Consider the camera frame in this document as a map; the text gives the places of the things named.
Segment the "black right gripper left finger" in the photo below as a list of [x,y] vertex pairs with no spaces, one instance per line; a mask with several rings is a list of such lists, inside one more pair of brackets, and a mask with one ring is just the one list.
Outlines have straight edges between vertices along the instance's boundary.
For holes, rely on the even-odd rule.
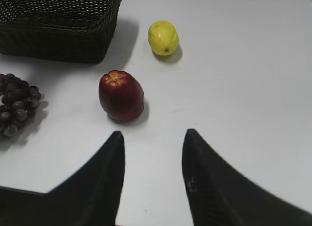
[[124,137],[115,131],[78,171],[49,192],[49,225],[115,225],[124,175]]

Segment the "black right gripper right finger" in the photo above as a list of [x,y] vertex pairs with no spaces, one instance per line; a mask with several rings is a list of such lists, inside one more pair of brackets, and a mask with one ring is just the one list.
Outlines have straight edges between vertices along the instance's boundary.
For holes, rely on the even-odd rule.
[[195,129],[183,142],[182,172],[195,226],[310,226],[312,215],[272,195],[219,156]]

